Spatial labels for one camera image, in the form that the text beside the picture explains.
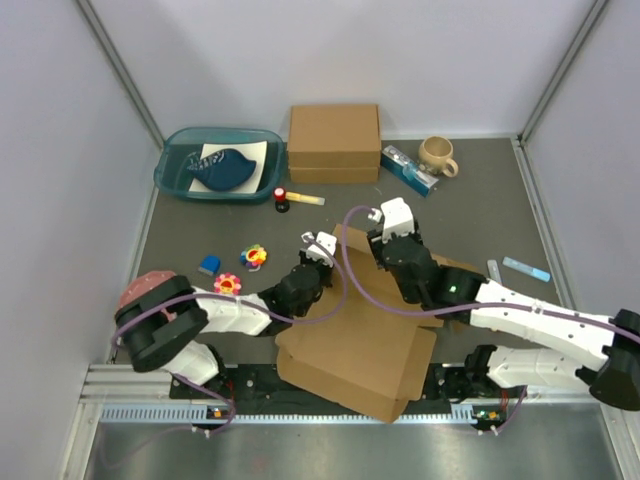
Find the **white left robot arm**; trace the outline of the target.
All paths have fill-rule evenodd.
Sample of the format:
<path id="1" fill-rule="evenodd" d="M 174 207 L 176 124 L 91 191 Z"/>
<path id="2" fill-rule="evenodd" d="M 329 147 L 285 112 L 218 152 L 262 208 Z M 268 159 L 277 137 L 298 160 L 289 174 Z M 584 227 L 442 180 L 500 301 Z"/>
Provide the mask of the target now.
<path id="1" fill-rule="evenodd" d="M 186 378 L 205 396 L 226 387 L 224 363 L 214 347 L 199 343 L 202 333 L 274 336 L 308 313 L 331 285 L 336 238 L 305 234 L 300 262 L 277 284 L 259 293 L 226 294 L 195 287 L 171 271 L 137 278 L 121 296 L 114 315 L 116 334 L 138 373 L 165 370 Z"/>

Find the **brown cardboard box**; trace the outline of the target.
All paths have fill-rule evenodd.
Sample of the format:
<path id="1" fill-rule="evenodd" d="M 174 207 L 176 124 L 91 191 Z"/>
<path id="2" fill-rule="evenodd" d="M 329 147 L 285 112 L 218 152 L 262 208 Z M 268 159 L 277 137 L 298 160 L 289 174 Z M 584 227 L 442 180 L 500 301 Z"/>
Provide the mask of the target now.
<path id="1" fill-rule="evenodd" d="M 337 225 L 333 233 L 347 238 L 347 250 L 335 256 L 349 260 L 356 278 L 333 272 L 305 322 L 276 336 L 277 372 L 309 393 L 392 423 L 420 398 L 444 323 L 404 302 L 364 232 Z"/>

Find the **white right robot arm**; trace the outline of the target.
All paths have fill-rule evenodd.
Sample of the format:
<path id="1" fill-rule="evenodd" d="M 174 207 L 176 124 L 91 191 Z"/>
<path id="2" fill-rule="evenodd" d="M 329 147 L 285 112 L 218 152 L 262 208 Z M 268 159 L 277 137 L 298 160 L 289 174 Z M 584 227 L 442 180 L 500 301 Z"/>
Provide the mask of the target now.
<path id="1" fill-rule="evenodd" d="M 474 393 L 548 385 L 585 390 L 611 407 L 638 410 L 638 313 L 587 314 L 519 294 L 479 273 L 439 264 L 417 233 L 385 235 L 374 229 L 366 238 L 376 264 L 391 274 L 405 303 L 439 319 L 535 344 L 525 350 L 477 347 L 465 360 Z"/>

